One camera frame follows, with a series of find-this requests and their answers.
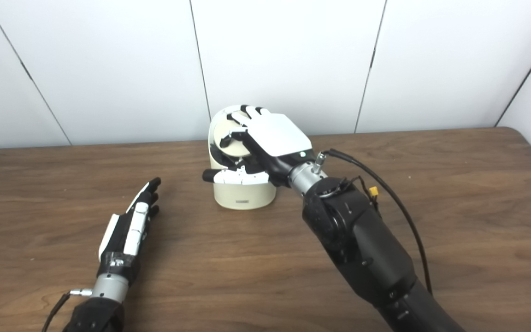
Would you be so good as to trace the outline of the white and black right hand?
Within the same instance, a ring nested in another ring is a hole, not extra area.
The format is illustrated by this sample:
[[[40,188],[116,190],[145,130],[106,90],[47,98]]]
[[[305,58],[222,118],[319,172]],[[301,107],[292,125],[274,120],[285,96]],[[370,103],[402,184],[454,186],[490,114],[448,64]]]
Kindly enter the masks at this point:
[[[206,169],[213,184],[271,183],[299,190],[297,174],[314,163],[310,139],[286,115],[263,107],[223,108],[209,127],[209,147],[222,157],[222,169]]]

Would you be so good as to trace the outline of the white and black left hand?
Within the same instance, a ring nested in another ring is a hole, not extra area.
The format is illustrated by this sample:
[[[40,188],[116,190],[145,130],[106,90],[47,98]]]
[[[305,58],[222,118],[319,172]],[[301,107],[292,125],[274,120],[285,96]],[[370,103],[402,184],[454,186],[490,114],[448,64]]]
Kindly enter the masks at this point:
[[[100,261],[96,275],[118,275],[131,286],[141,270],[139,254],[150,231],[150,222],[158,214],[157,193],[161,178],[147,182],[123,214],[112,214],[98,250]]]

